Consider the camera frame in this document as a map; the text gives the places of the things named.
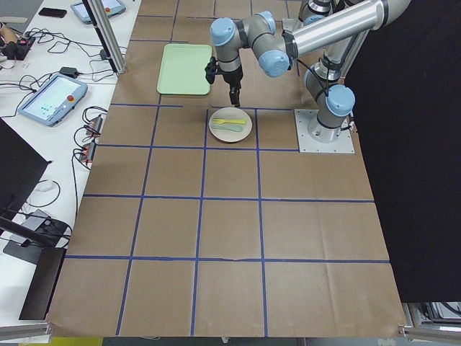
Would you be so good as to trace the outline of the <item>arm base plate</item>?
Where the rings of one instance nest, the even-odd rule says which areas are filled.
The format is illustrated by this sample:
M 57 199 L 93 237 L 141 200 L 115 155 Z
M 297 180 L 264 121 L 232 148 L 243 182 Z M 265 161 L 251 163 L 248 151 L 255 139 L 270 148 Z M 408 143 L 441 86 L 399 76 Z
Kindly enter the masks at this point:
M 300 153 L 354 154 L 354 144 L 349 129 L 343 121 L 337 129 L 325 128 L 318 122 L 318 110 L 295 109 L 298 148 Z
M 282 30 L 284 32 L 294 32 L 303 27 L 303 23 L 298 18 L 282 20 Z

